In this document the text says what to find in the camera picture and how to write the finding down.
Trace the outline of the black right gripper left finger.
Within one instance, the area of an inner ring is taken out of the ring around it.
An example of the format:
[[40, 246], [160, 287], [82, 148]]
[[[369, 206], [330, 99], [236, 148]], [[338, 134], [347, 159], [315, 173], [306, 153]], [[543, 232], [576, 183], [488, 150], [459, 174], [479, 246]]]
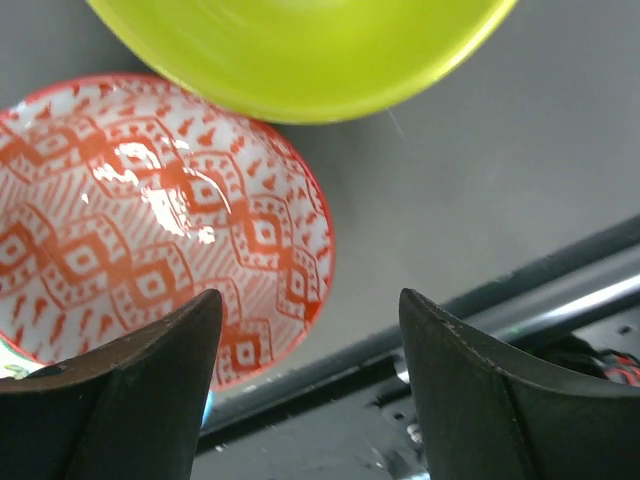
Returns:
[[4, 479], [187, 479], [223, 320], [207, 290], [86, 354], [1, 382]]

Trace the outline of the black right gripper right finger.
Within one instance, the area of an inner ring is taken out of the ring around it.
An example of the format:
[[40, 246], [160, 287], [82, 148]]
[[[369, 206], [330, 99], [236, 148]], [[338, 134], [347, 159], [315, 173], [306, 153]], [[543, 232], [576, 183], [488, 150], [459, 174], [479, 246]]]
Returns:
[[638, 478], [638, 387], [532, 356], [412, 289], [399, 324], [432, 478]]

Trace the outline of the red patterned small bowl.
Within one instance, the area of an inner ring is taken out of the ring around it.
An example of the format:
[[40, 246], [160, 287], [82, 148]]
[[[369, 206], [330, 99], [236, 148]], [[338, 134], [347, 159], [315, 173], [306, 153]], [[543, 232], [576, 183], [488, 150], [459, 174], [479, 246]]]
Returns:
[[334, 265], [323, 193], [268, 125], [142, 74], [62, 82], [1, 113], [5, 374], [83, 354], [215, 289], [220, 391], [303, 341]]

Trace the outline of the lime green bowl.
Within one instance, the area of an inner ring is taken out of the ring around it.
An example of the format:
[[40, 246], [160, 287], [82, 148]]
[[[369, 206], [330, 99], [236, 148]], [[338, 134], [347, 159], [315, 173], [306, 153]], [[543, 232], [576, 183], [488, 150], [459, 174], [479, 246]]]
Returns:
[[94, 1], [145, 64], [230, 110], [285, 124], [357, 119], [429, 88], [510, 1]]

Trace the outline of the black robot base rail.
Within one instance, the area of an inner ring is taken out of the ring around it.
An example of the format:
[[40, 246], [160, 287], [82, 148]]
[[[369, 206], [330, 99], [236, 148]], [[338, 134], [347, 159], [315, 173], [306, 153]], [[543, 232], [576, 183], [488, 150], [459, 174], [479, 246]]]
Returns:
[[[639, 221], [442, 307], [547, 362], [639, 389]], [[434, 479], [400, 324], [213, 410], [196, 479]]]

